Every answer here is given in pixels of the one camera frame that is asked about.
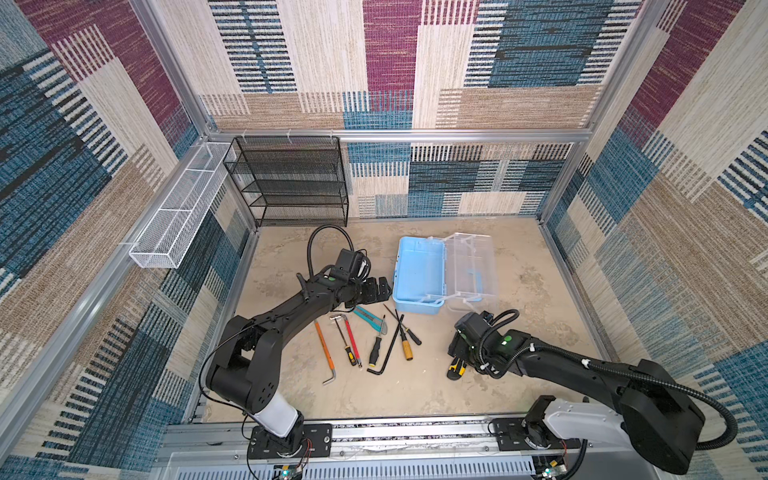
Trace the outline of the teal utility knife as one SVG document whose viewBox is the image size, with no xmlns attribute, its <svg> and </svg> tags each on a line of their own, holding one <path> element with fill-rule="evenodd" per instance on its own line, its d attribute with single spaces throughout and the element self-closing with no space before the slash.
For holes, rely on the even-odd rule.
<svg viewBox="0 0 768 480">
<path fill-rule="evenodd" d="M 369 311 L 360 306 L 356 306 L 352 312 L 364 320 L 369 326 L 371 326 L 378 334 L 385 336 L 388 333 L 388 327 L 386 322 L 376 315 L 373 315 Z"/>
</svg>

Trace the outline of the wooden handled screwdriver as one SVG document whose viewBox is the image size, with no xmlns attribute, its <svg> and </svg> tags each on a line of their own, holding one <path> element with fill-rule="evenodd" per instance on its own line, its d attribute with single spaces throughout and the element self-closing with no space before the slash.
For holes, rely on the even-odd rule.
<svg viewBox="0 0 768 480">
<path fill-rule="evenodd" d="M 399 335 L 401 339 L 402 349 L 404 353 L 404 357 L 406 361 L 412 361 L 413 360 L 413 351 L 410 345 L 410 342 L 408 340 L 405 326 L 404 326 L 404 316 L 399 313 L 398 310 L 395 310 L 395 315 L 398 321 L 398 330 Z"/>
</svg>

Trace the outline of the light blue plastic toolbox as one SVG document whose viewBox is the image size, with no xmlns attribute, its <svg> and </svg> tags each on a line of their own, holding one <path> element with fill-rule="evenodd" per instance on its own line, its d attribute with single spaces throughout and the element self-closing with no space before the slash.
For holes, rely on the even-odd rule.
<svg viewBox="0 0 768 480">
<path fill-rule="evenodd" d="M 393 299 L 406 313 L 492 312 L 498 305 L 493 239 L 456 232 L 445 238 L 400 239 Z"/>
</svg>

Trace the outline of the black yellow utility knife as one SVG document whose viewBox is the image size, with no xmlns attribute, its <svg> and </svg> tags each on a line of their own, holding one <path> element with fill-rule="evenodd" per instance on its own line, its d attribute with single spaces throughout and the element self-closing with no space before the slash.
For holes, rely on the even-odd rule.
<svg viewBox="0 0 768 480">
<path fill-rule="evenodd" d="M 446 377 L 451 381 L 458 381 L 464 376 L 465 371 L 466 362 L 459 357 L 454 357 L 447 370 Z"/>
</svg>

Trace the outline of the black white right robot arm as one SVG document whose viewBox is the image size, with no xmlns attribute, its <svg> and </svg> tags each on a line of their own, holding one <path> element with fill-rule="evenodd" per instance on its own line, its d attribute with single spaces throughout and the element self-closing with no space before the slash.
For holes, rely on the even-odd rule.
<svg viewBox="0 0 768 480">
<path fill-rule="evenodd" d="M 519 423 L 531 448 L 596 441 L 630 447 L 654 467 L 684 475 L 695 452 L 735 440 L 738 422 L 733 413 L 711 396 L 677 383 L 661 365 L 577 354 L 510 328 L 518 316 L 515 309 L 497 316 L 463 315 L 448 353 L 494 380 L 514 374 L 585 396 L 582 403 L 539 396 Z"/>
</svg>

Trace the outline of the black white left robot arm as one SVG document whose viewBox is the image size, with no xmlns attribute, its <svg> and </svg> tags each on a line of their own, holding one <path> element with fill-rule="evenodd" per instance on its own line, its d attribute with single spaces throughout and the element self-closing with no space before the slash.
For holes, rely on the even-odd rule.
<svg viewBox="0 0 768 480">
<path fill-rule="evenodd" d="M 313 242 L 326 229 L 339 231 L 348 246 L 340 250 L 333 265 L 315 271 Z M 256 437 L 282 455 L 307 445 L 303 415 L 278 392 L 285 345 L 340 306 L 348 312 L 359 305 L 387 301 L 392 295 L 386 278 L 370 275 L 372 263 L 366 252 L 354 247 L 341 226 L 321 225 L 310 234 L 307 264 L 309 276 L 297 276 L 298 293 L 265 313 L 234 316 L 226 323 L 219 344 L 206 359 L 205 378 L 199 381 L 202 390 L 216 393 L 220 402 L 254 420 L 261 428 Z"/>
</svg>

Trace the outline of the black hex key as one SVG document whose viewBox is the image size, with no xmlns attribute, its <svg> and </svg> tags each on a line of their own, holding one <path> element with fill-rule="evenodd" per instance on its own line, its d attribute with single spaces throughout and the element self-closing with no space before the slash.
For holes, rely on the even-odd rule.
<svg viewBox="0 0 768 480">
<path fill-rule="evenodd" d="M 384 360 L 383 360 L 383 363 L 382 363 L 381 367 L 378 370 L 373 369 L 373 368 L 367 368 L 366 369 L 367 373 L 379 376 L 379 375 L 382 375 L 385 372 L 386 367 L 387 367 L 388 362 L 389 362 L 389 359 L 391 357 L 392 351 L 394 349 L 395 343 L 396 343 L 396 341 L 398 339 L 400 339 L 400 334 L 402 332 L 404 317 L 405 317 L 404 314 L 399 314 L 399 316 L 397 318 L 397 327 L 395 329 L 395 332 L 393 333 L 392 339 L 391 339 L 391 341 L 389 343 L 389 346 L 387 348 L 387 352 L 385 354 L 385 357 L 384 357 Z"/>
</svg>

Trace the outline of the black yellow phillips screwdriver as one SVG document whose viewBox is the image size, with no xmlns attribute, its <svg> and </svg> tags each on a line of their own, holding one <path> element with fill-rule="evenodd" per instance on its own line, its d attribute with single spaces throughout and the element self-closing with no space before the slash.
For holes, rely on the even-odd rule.
<svg viewBox="0 0 768 480">
<path fill-rule="evenodd" d="M 388 331 L 385 317 L 372 319 L 372 323 L 377 327 L 377 336 L 374 340 L 374 344 L 369 354 L 369 363 L 368 363 L 369 369 L 374 369 L 376 367 L 379 356 L 380 356 L 381 343 L 382 343 L 383 337 L 387 334 L 387 331 Z"/>
</svg>

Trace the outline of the orange hex key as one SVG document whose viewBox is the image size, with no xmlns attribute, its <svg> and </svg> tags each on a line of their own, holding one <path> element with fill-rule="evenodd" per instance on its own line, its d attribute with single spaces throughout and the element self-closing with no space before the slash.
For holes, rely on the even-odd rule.
<svg viewBox="0 0 768 480">
<path fill-rule="evenodd" d="M 332 383 L 334 380 L 336 380 L 336 378 L 337 378 L 336 368 L 335 368 L 335 364 L 334 364 L 334 361 L 332 359 L 332 356 L 330 354 L 327 342 L 325 340 L 325 336 L 323 334 L 322 327 L 320 326 L 320 324 L 319 324 L 319 322 L 317 320 L 314 320 L 313 324 L 314 324 L 315 330 L 317 332 L 318 338 L 319 338 L 319 340 L 321 342 L 323 354 L 324 354 L 325 360 L 327 362 L 327 365 L 329 367 L 330 374 L 331 374 L 331 376 L 328 379 L 326 379 L 326 380 L 324 380 L 322 382 L 322 385 L 326 386 L 326 385 L 329 385 L 330 383 Z"/>
</svg>

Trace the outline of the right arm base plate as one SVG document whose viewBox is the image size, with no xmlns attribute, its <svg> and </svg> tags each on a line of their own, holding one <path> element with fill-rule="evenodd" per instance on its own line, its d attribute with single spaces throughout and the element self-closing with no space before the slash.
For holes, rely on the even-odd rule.
<svg viewBox="0 0 768 480">
<path fill-rule="evenodd" d="M 487 432 L 502 452 L 535 450 L 578 451 L 582 442 L 578 439 L 561 439 L 543 424 L 529 426 L 524 417 L 495 417 L 486 425 Z"/>
</svg>

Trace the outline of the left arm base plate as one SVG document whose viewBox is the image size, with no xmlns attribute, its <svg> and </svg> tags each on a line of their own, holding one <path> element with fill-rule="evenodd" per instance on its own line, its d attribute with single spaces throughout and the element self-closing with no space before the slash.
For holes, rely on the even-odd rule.
<svg viewBox="0 0 768 480">
<path fill-rule="evenodd" d="M 333 425 L 330 423 L 302 424 L 285 438 L 263 427 L 254 427 L 246 456 L 248 460 L 299 459 L 304 455 L 310 459 L 327 458 L 330 456 L 332 439 Z"/>
</svg>

